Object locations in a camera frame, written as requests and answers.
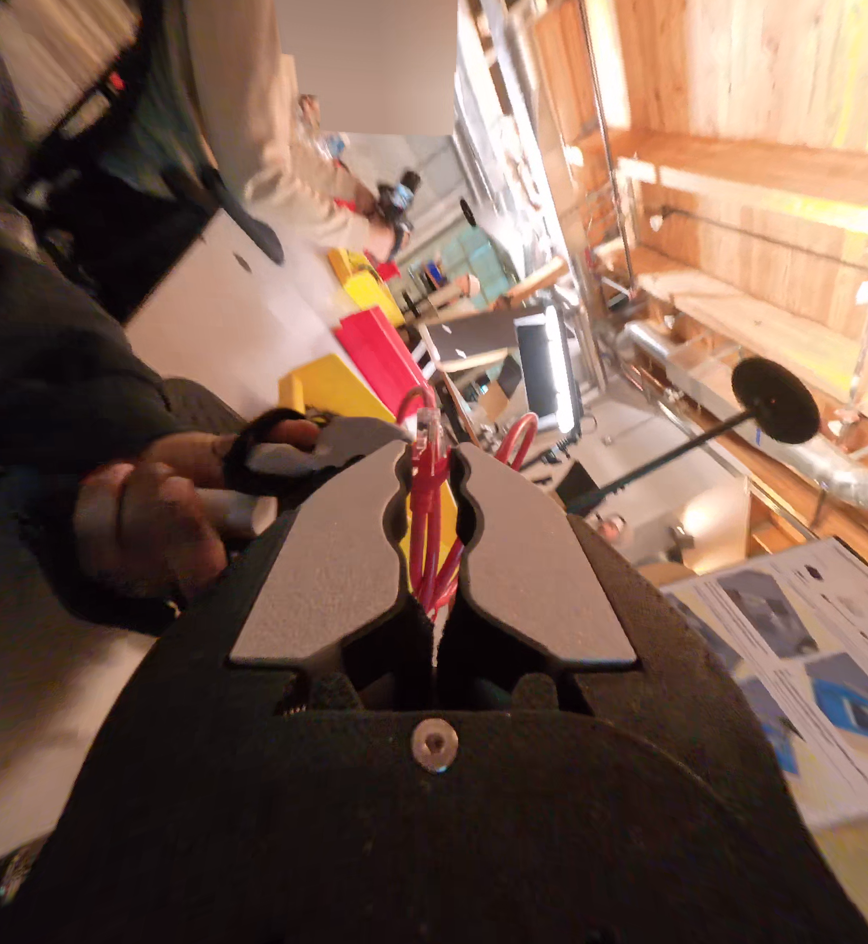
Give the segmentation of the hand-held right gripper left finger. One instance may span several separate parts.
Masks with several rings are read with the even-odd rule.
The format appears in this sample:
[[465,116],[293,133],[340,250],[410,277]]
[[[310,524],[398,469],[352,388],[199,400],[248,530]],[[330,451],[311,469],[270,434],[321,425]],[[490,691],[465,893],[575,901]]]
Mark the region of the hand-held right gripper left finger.
[[230,650],[235,667],[322,675],[405,598],[404,482],[411,446],[389,442],[298,509]]

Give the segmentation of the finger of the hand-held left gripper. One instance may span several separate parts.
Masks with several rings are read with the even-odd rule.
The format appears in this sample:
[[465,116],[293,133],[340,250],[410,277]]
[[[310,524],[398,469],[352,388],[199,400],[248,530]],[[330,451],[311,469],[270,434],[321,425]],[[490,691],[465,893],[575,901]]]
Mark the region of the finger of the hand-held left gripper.
[[317,466],[348,466],[391,443],[404,449],[412,442],[402,427],[376,417],[335,416],[316,440]]

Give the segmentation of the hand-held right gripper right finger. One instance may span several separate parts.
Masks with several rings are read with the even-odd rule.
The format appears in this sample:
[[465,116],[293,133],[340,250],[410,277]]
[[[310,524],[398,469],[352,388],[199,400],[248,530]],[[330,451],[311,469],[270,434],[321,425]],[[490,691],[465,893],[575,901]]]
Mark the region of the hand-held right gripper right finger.
[[452,461],[462,602],[555,666],[633,666],[637,654],[564,511],[473,444]]

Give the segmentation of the yellow plastic bin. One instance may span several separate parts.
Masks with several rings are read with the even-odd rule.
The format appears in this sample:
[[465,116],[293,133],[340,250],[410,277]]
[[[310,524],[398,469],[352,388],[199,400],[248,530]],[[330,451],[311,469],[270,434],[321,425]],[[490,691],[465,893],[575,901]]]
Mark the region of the yellow plastic bin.
[[394,327],[405,324],[404,314],[396,302],[389,282],[401,277],[395,263],[375,265],[361,253],[346,249],[331,249],[327,261],[346,294],[357,310],[378,308]]
[[[369,416],[394,422],[405,394],[396,395],[395,413],[357,376],[340,356],[329,354],[286,373],[278,382],[277,406],[299,413],[333,413]],[[405,421],[413,434],[418,410],[435,406],[433,393],[417,395],[409,404]],[[440,487],[440,557],[444,565],[456,540],[457,503],[445,480]]]

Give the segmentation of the red plastic bin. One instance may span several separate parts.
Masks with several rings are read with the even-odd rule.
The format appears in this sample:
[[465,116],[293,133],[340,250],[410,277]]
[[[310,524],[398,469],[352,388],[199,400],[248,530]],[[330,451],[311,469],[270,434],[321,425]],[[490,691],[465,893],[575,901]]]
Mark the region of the red plastic bin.
[[378,306],[342,318],[333,329],[340,346],[381,403],[398,415],[410,390],[430,385],[395,326]]

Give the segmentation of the person's left hand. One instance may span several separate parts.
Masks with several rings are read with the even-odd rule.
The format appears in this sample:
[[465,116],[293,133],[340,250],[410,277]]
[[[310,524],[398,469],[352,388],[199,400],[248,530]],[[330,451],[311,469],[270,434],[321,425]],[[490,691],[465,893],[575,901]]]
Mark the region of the person's left hand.
[[186,602],[214,584],[228,552],[198,490],[225,487],[225,458],[236,439],[177,433],[90,473],[72,517],[84,576],[120,596]]

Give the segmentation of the dark honeycomb seat cushion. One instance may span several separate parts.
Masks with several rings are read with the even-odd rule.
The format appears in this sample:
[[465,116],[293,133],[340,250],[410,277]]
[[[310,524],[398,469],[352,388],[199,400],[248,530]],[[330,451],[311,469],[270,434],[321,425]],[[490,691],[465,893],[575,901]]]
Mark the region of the dark honeycomb seat cushion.
[[162,388],[170,412],[190,431],[234,435],[248,425],[245,417],[200,383],[171,378],[163,380]]

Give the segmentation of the dark grey flat panel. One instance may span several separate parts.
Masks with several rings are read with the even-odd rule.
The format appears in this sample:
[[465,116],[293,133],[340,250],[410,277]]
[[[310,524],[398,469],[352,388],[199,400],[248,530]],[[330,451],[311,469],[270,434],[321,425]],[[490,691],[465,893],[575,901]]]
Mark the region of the dark grey flat panel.
[[516,310],[466,313],[419,324],[418,331],[435,365],[453,372],[501,360],[516,349],[514,322],[520,314]]

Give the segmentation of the long LED lamp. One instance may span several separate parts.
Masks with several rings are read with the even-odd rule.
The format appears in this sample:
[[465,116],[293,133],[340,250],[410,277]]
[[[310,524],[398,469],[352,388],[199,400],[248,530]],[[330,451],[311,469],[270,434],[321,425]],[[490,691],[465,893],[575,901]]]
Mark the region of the long LED lamp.
[[513,322],[528,410],[538,431],[565,437],[580,426],[582,407],[566,329],[553,304],[531,309]]

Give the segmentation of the printed instruction poster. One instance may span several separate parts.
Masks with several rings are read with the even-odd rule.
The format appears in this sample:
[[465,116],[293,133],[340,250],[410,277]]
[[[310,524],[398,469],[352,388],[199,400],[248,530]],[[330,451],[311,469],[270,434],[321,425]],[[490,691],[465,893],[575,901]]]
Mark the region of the printed instruction poster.
[[868,562],[836,538],[664,586],[812,830],[868,819]]

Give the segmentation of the black office chair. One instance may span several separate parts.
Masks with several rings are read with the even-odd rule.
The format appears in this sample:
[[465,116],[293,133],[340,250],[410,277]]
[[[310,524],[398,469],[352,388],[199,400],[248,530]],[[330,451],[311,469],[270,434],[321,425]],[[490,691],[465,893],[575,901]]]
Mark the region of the black office chair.
[[34,148],[13,192],[15,207],[62,275],[123,325],[218,213],[272,263],[285,261],[274,230],[239,205],[208,161],[150,159],[136,146],[134,169],[157,174],[158,195],[106,167],[121,145],[133,143],[133,131],[146,126],[148,101],[171,104],[172,93],[157,90],[157,64],[168,46],[166,6],[141,2],[135,41]]

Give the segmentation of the black pole with round disc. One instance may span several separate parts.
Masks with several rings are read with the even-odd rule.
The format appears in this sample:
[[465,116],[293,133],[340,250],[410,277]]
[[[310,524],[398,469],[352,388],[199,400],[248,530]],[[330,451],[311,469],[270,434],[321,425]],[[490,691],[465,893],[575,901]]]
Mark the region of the black pole with round disc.
[[804,383],[787,368],[761,357],[742,360],[732,371],[731,390],[740,409],[709,430],[605,485],[565,500],[566,513],[585,516],[630,484],[668,466],[713,440],[752,423],[768,438],[785,444],[809,442],[820,429],[817,404]]

